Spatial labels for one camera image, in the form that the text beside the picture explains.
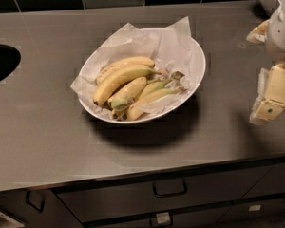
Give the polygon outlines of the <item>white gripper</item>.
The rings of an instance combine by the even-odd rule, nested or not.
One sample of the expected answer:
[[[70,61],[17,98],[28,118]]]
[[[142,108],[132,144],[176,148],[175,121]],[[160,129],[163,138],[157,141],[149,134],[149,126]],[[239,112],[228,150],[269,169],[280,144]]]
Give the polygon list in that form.
[[[285,0],[277,0],[278,8],[270,21],[265,20],[249,32],[248,42],[263,44],[275,59],[285,59]],[[250,122],[265,125],[274,121],[285,109],[285,62],[258,75],[258,96],[253,104]]]

